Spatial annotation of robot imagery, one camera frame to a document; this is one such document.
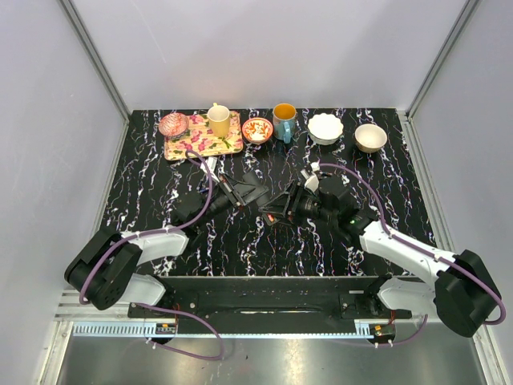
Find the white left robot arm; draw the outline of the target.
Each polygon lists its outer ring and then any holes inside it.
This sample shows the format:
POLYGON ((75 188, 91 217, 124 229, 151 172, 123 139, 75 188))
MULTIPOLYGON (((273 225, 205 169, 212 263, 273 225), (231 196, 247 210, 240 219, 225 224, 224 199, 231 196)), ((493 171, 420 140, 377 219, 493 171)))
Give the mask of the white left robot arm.
POLYGON ((141 233, 99 229, 67 267, 64 279, 97 310, 119 301, 144 302, 156 317, 167 316, 173 297, 157 278, 137 274, 137 267, 188 252, 198 243, 204 223, 231 208, 243 209, 253 202, 263 205, 269 200, 268 192, 255 172, 245 173, 241 180, 221 173, 212 191, 181 195, 171 224, 162 229, 141 233))

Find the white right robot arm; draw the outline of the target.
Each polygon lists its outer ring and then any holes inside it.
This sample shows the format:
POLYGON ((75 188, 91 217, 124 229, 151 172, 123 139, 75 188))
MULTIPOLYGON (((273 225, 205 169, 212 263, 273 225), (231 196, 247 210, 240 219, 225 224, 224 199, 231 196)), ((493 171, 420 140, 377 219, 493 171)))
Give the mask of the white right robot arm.
POLYGON ((437 249, 389 229, 361 209, 341 183, 324 179, 316 190, 292 183, 259 210, 270 225, 323 221, 345 244, 412 273, 416 282, 383 278, 366 295, 366 311, 375 318, 391 310, 436 314, 450 330, 469 338, 499 305, 500 292, 477 253, 437 249))

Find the orange floral small bowl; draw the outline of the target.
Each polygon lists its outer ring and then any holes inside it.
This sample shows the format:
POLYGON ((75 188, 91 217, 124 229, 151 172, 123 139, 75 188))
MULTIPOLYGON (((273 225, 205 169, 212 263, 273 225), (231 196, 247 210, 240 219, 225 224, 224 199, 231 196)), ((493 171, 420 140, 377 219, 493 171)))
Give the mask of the orange floral small bowl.
POLYGON ((249 143, 263 144, 273 135, 273 125, 265 118, 256 117, 244 122, 241 131, 249 143))

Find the floral rectangular tray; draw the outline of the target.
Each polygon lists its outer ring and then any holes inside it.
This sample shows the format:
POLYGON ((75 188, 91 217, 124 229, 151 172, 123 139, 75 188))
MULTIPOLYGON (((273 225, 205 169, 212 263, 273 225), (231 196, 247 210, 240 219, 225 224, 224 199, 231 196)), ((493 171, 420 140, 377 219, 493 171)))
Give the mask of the floral rectangular tray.
POLYGON ((230 129, 225 138, 213 134, 206 114, 190 115, 188 120, 188 132, 185 135, 178 139, 164 138, 165 160, 184 160, 187 149, 198 152, 203 157, 230 155, 242 151, 244 145, 239 112, 230 111, 230 129))

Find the blue mug orange inside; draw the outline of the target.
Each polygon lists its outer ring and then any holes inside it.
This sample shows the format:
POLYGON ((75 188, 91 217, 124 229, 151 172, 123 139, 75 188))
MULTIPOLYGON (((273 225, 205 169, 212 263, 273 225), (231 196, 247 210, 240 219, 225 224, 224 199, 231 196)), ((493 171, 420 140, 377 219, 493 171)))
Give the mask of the blue mug orange inside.
POLYGON ((273 109, 273 135, 289 144, 296 127, 296 108, 289 103, 280 103, 273 109))

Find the yellow mug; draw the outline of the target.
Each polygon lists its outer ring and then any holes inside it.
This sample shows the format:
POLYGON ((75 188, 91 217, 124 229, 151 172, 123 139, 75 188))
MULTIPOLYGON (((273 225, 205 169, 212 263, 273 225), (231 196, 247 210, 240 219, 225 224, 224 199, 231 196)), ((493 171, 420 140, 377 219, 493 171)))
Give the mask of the yellow mug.
POLYGON ((207 112, 209 127, 212 133, 220 138, 224 138, 229 133, 230 128, 230 110, 224 105, 214 103, 207 112))

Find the white scalloped bowl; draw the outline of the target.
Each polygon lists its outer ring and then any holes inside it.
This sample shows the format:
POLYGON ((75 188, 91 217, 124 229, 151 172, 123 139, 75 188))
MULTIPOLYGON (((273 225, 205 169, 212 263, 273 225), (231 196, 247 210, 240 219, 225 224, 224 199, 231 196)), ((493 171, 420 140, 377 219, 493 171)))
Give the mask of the white scalloped bowl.
POLYGON ((307 131, 315 144, 335 144, 343 134, 342 121, 332 114, 316 114, 308 122, 307 131))

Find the pink patterned bowl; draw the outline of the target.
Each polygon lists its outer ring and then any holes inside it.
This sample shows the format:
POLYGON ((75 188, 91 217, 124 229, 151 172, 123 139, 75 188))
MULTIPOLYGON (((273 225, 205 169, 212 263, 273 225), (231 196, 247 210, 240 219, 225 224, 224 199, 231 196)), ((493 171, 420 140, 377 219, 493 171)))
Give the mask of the pink patterned bowl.
POLYGON ((189 119, 188 117, 179 112, 173 112, 164 116, 159 124, 159 132, 171 139, 179 139, 188 132, 189 119))

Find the beige round bowl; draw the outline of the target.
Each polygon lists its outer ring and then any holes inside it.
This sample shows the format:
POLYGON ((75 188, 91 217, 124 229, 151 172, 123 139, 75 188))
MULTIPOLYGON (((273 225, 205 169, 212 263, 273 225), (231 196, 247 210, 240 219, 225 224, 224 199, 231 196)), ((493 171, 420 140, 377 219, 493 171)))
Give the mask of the beige round bowl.
POLYGON ((359 150, 371 154, 378 152, 386 145, 388 135, 378 125, 362 124, 356 129, 354 139, 359 150))

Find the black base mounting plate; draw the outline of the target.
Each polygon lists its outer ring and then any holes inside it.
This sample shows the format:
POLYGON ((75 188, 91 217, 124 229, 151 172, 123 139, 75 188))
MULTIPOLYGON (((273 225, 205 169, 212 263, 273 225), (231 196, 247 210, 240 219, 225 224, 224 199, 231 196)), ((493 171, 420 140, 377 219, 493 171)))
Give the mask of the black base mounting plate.
POLYGON ((379 277, 162 278, 167 292, 157 303, 201 318, 232 314, 315 314, 335 319, 409 319, 378 299, 379 277))

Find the right connector box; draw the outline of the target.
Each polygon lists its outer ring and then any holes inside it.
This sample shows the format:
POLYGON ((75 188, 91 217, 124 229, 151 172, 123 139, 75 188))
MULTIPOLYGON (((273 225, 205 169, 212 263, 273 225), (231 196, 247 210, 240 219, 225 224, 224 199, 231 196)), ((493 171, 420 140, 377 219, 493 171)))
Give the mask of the right connector box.
POLYGON ((394 324, 376 324, 370 327, 370 333, 377 339, 393 340, 396 335, 396 327, 394 324))

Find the connector box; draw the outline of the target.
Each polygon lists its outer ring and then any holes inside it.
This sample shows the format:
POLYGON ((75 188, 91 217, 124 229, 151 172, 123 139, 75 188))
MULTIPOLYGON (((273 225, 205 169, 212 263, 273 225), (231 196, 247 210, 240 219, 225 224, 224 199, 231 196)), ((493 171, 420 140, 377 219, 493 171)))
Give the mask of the connector box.
POLYGON ((393 340, 396 335, 396 327, 394 324, 376 324, 370 327, 370 333, 377 339, 393 340))
POLYGON ((170 321, 159 320, 155 325, 155 334, 171 335, 177 332, 178 322, 176 319, 170 321))

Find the left connector box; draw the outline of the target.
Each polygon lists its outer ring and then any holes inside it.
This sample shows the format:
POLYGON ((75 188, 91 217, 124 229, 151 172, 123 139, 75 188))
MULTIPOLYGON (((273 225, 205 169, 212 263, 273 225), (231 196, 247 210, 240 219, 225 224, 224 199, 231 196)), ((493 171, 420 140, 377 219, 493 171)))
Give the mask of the left connector box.
POLYGON ((176 319, 170 321, 159 320, 155 325, 155 334, 171 335, 177 332, 178 322, 176 319))

